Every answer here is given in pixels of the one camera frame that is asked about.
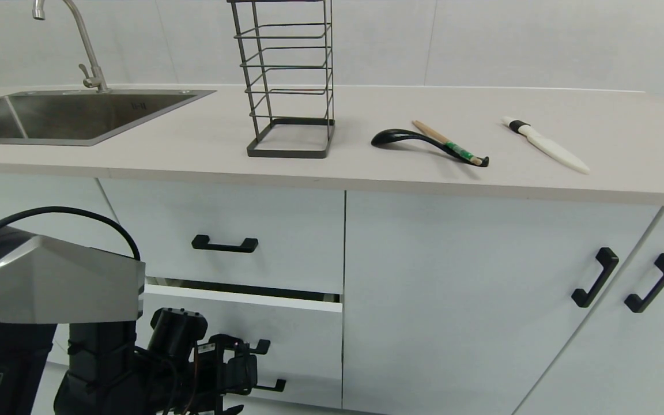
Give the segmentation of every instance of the faucet spout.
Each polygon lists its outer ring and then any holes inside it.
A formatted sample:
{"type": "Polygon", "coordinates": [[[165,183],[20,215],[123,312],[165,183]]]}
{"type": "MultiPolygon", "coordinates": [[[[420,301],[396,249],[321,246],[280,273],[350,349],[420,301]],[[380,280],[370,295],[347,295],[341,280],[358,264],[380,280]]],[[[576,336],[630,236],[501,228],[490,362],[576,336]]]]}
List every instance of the faucet spout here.
{"type": "MultiPolygon", "coordinates": [[[[73,18],[76,20],[76,26],[78,26],[78,32],[81,34],[81,41],[84,42],[84,49],[86,50],[86,55],[89,58],[89,64],[92,67],[92,73],[94,76],[90,77],[89,73],[84,71],[86,78],[84,79],[84,86],[87,88],[98,88],[98,92],[108,92],[109,87],[106,85],[106,79],[104,79],[104,73],[102,72],[101,66],[97,62],[97,56],[94,53],[94,47],[92,47],[92,41],[89,39],[89,32],[86,31],[86,25],[84,23],[84,17],[81,16],[81,12],[76,7],[76,4],[73,0],[63,0],[63,3],[66,3],[66,6],[71,10],[73,18]]],[[[35,20],[45,20],[45,0],[34,0],[32,3],[32,18],[35,20]]]]}
{"type": "Polygon", "coordinates": [[[45,0],[35,0],[35,3],[32,4],[32,18],[35,20],[45,20],[44,5],[45,0]]]}

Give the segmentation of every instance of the sink basin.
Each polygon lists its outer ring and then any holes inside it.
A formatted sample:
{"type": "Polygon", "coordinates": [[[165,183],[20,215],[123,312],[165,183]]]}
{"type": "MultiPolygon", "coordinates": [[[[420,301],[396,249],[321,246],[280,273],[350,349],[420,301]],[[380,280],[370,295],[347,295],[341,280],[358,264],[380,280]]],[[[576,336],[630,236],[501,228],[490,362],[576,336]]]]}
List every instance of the sink basin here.
{"type": "Polygon", "coordinates": [[[94,145],[213,92],[18,92],[0,97],[0,144],[94,145]]]}

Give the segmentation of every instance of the black ladle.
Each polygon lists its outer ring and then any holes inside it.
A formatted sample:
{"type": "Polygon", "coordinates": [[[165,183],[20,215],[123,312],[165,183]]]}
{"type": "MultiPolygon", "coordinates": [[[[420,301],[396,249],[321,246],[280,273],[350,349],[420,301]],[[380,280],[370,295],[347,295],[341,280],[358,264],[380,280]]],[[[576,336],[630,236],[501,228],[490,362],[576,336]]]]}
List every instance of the black ladle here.
{"type": "MultiPolygon", "coordinates": [[[[371,141],[371,144],[374,147],[383,147],[387,144],[391,144],[392,142],[398,142],[398,141],[403,141],[405,139],[420,139],[421,141],[424,142],[429,142],[429,144],[434,145],[434,147],[437,147],[438,149],[442,150],[443,153],[454,157],[458,159],[459,161],[469,164],[469,165],[474,165],[471,163],[470,160],[467,160],[464,157],[461,157],[456,152],[453,152],[450,147],[445,147],[445,144],[441,144],[441,142],[429,138],[424,134],[419,134],[414,131],[409,131],[409,130],[402,130],[402,129],[390,129],[390,130],[384,130],[379,132],[379,134],[376,134],[376,136],[373,138],[371,141]]],[[[482,164],[477,166],[477,167],[488,167],[488,157],[482,158],[482,164]]]]}

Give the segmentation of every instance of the white knife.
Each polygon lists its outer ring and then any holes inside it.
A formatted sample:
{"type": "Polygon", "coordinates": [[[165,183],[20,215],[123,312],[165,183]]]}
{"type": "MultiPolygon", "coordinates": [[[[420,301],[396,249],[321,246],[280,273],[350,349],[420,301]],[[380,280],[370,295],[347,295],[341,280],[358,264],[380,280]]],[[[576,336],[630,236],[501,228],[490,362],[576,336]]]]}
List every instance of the white knife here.
{"type": "Polygon", "coordinates": [[[561,162],[563,165],[566,165],[575,171],[580,171],[580,173],[583,174],[591,172],[591,169],[588,168],[580,158],[575,157],[573,153],[564,149],[561,145],[557,144],[557,142],[543,137],[542,134],[538,133],[536,129],[533,129],[532,126],[524,121],[519,121],[510,116],[504,116],[501,118],[501,122],[511,129],[511,131],[527,137],[527,140],[537,147],[537,149],[542,150],[543,153],[561,162]]]}

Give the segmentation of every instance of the kitchen counter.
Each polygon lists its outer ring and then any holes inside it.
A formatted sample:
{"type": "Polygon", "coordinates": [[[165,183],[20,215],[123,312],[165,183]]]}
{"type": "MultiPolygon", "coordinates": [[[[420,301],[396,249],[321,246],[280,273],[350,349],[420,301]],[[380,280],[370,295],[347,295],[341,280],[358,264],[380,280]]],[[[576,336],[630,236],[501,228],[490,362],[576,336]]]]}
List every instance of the kitchen counter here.
{"type": "MultiPolygon", "coordinates": [[[[340,86],[329,157],[290,160],[247,157],[243,87],[201,89],[218,92],[93,147],[0,145],[0,173],[664,205],[664,99],[641,92],[340,86]],[[591,174],[532,147],[500,124],[504,115],[555,139],[591,174]],[[427,144],[369,144],[381,130],[414,129],[414,119],[491,165],[457,163],[427,144]]],[[[284,104],[276,113],[299,113],[284,104]]]]}

